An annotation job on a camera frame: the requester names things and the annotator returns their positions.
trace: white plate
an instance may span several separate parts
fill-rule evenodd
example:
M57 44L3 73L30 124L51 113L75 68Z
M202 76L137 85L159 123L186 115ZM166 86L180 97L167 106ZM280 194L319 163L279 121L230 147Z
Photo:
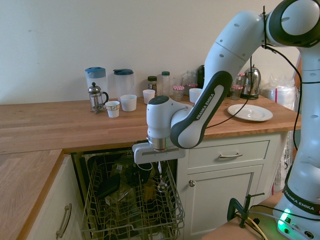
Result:
M234 115L236 112L240 110L240 108L243 106L243 104L236 104L228 107L227 111L231 115ZM260 107L260 106L254 106L254 105L248 105L246 104L240 112L235 115L235 117L250 121L267 121L272 119L274 115L269 110Z

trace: white cabinet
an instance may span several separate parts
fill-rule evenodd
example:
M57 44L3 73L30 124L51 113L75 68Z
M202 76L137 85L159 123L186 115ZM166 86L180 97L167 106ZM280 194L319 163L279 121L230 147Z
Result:
M177 189L185 211L183 240L198 240L227 222L229 201L272 189L287 132L204 140L178 160Z
M71 157L64 158L27 240L81 240L83 204ZM62 238L56 232L62 229Z

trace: cabinet door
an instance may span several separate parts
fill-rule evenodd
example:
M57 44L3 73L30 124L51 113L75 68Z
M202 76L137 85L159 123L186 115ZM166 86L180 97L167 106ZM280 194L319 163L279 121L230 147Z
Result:
M263 165L210 171L187 176L183 239L198 240L227 222L229 201L244 204L255 194Z
M71 204L71 213L65 206ZM56 232L68 221L62 238L65 240L82 239L81 221L83 205L78 183L70 157L66 157L49 190L42 208L32 226L27 240L56 240Z

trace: red checkered lid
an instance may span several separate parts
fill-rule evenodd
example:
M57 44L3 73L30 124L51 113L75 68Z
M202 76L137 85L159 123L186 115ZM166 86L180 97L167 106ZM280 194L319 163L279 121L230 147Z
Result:
M196 84L188 84L188 86L191 88L196 88L196 87L198 87L198 84L197 83Z
M240 85L234 85L231 87L232 89L242 89L243 86L240 86Z
M173 86L173 90L184 90L184 86Z

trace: silver kettle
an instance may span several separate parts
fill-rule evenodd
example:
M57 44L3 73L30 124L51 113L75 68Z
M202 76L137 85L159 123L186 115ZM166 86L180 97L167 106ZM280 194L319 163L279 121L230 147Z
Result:
M249 67L244 74L244 83L240 97L242 99L258 99L261 83L261 74L259 69L253 65L252 72Z

